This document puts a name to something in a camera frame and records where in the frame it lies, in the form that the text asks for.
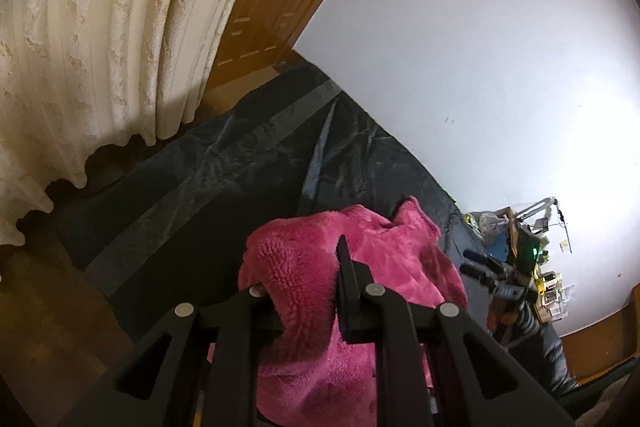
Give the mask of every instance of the pink fleece blanket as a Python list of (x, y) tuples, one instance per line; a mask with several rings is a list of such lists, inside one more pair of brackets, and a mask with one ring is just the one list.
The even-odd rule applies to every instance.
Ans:
[[(393, 221), (356, 204), (340, 212), (277, 219), (247, 240), (239, 286), (262, 283), (285, 331), (262, 354), (257, 405), (292, 427), (376, 424), (372, 344), (348, 346), (335, 316), (335, 249), (344, 234), (351, 258), (410, 302), (466, 308), (462, 280), (437, 247), (440, 230), (415, 198)], [(431, 383), (426, 360), (425, 377)]]

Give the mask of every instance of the silver rivet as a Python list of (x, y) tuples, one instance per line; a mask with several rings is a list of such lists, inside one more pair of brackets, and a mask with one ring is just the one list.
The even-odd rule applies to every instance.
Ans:
[(440, 306), (440, 313), (445, 317), (449, 317), (452, 319), (453, 317), (457, 317), (460, 313), (460, 308), (458, 308), (453, 302), (445, 302)]
[(249, 288), (249, 295), (251, 295), (252, 297), (264, 297), (265, 295), (267, 295), (267, 290), (265, 290), (264, 286), (262, 286), (261, 284), (256, 284)]
[(178, 317), (188, 317), (193, 313), (193, 304), (183, 302), (182, 304), (178, 304), (174, 311)]
[(385, 294), (385, 287), (382, 284), (378, 284), (377, 282), (372, 282), (367, 284), (366, 288), (364, 288), (369, 295), (372, 297), (380, 297)]

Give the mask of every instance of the dark plastic sheet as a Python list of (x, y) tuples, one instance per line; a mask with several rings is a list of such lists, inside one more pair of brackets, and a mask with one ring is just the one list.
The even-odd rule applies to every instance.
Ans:
[[(277, 217), (361, 203), (386, 217), (413, 195), (459, 266), (483, 247), (449, 195), (318, 68), (297, 64), (140, 164), (62, 209), (73, 263), (107, 295), (133, 340), (167, 309), (236, 292), (246, 238)], [(488, 295), (465, 281), (484, 326)]]

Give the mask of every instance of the wooden floor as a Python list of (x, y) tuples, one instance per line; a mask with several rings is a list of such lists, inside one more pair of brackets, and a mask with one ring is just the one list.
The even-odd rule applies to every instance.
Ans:
[[(266, 68), (208, 90), (196, 120), (179, 134), (275, 75)], [(87, 160), (84, 189), (59, 181), (47, 193), (60, 209), (111, 184), (168, 142), (146, 147), (135, 136), (125, 147), (103, 147)], [(19, 223), (26, 245), (0, 247), (0, 374), (38, 427), (55, 426), (130, 347), (104, 296), (72, 266), (56, 237), (55, 217), (56, 209), (30, 212)]]

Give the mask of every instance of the lace curtain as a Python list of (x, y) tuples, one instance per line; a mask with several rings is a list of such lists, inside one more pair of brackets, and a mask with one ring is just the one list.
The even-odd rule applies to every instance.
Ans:
[(0, 244), (98, 147), (193, 120), (235, 0), (0, 0)]

